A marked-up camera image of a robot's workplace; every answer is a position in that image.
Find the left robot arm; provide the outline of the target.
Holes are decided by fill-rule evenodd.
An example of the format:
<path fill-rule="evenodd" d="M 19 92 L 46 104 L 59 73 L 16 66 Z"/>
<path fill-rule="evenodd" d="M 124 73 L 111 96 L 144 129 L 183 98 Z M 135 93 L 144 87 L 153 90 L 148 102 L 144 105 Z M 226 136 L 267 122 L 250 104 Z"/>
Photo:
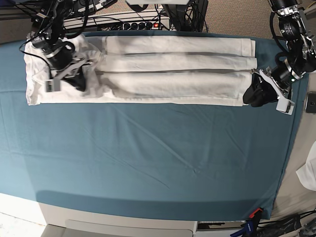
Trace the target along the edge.
<path fill-rule="evenodd" d="M 292 84 L 316 70 L 316 46 L 308 30 L 307 10 L 295 0 L 271 0 L 270 30 L 281 51 L 276 67 L 252 70 L 252 83 L 243 102 L 261 107 L 276 102 L 276 109 L 289 114 L 294 107 Z"/>

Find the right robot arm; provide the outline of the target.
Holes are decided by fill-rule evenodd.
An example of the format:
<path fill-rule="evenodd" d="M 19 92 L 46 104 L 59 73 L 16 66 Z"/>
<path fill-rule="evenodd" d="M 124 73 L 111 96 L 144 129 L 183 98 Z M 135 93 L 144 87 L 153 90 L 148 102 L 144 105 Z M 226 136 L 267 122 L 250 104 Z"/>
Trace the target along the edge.
<path fill-rule="evenodd" d="M 32 24 L 29 39 L 24 43 L 31 43 L 39 49 L 43 57 L 28 53 L 19 48 L 25 55 L 36 57 L 48 66 L 48 79 L 45 81 L 47 92 L 61 90 L 61 81 L 65 81 L 76 90 L 86 90 L 86 79 L 83 66 L 89 64 L 86 56 L 77 52 L 75 45 L 70 42 L 83 33 L 89 17 L 89 1 L 84 2 L 84 19 L 79 30 L 67 35 L 64 20 L 74 10 L 72 0 L 48 0 L 42 4 L 41 12 L 37 13 Z"/>

